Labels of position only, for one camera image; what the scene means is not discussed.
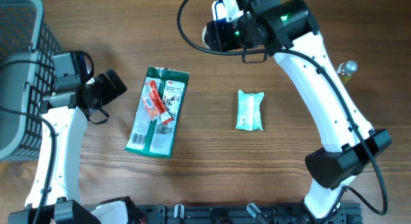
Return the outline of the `red snack packet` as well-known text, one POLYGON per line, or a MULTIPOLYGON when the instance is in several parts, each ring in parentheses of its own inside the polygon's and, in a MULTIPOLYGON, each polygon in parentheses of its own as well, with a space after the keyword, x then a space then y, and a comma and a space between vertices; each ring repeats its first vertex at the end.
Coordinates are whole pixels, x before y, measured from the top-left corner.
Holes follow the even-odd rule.
POLYGON ((162 125, 173 121, 173 118, 159 96, 157 84, 154 80, 150 80, 144 84, 142 99, 151 121, 160 119, 162 125))

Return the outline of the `green 3M gloves package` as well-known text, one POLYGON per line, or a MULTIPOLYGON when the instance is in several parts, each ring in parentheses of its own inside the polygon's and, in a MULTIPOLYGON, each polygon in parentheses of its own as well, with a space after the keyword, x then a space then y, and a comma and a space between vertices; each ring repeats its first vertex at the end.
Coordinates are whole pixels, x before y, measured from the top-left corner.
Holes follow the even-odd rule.
POLYGON ((141 92, 139 106, 125 150, 148 157, 170 158, 188 86, 189 73, 161 67, 149 67, 144 84, 150 80, 156 82, 159 96, 173 121, 166 125, 162 125, 160 119, 151 121, 144 107, 141 92))

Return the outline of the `teal wet wipes pack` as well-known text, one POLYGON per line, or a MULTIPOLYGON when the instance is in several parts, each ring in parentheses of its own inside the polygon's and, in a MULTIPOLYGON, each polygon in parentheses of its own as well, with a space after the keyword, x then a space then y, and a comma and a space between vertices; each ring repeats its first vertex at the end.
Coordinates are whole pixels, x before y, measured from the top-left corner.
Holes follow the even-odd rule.
POLYGON ((236 129, 254 131, 263 130, 260 106, 265 93, 244 93, 238 91, 238 115, 236 129))

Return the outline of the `yellow oil bottle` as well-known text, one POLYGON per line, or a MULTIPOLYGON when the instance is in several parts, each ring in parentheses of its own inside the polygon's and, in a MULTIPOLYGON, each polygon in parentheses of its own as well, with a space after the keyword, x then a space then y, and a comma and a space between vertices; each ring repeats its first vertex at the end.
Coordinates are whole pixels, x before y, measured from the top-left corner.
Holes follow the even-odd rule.
POLYGON ((358 64, 354 60, 348 60, 338 66, 337 75, 343 84, 346 84, 357 71, 358 64))

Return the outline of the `green white round tub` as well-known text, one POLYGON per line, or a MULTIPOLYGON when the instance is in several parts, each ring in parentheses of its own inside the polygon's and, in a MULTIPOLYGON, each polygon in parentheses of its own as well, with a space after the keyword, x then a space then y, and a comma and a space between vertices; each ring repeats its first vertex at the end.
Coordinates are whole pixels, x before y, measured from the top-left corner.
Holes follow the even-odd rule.
POLYGON ((203 30, 202 30, 202 42, 205 46, 207 46, 206 42, 205 42, 205 35, 207 33, 207 26, 204 26, 203 30))

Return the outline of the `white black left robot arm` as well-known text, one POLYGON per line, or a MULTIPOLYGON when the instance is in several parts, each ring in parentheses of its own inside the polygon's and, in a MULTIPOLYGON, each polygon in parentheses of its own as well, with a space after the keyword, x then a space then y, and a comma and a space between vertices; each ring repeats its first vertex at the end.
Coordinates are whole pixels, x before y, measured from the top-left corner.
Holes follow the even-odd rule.
POLYGON ((126 89, 114 71, 95 75, 84 51, 1 59, 1 159, 38 162, 24 208, 9 223, 128 223, 129 198, 86 209, 78 177, 90 115, 126 89))

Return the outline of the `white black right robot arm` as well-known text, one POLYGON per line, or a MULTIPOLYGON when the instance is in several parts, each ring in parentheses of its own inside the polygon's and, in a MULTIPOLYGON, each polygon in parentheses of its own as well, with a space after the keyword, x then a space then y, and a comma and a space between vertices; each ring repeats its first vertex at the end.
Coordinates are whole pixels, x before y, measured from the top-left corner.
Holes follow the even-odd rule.
POLYGON ((313 181, 304 206, 312 218, 330 219, 367 165, 380 174, 376 158, 392 139, 353 103, 303 0, 215 0, 203 41, 219 54, 271 56, 300 93, 322 142, 305 159, 313 181))

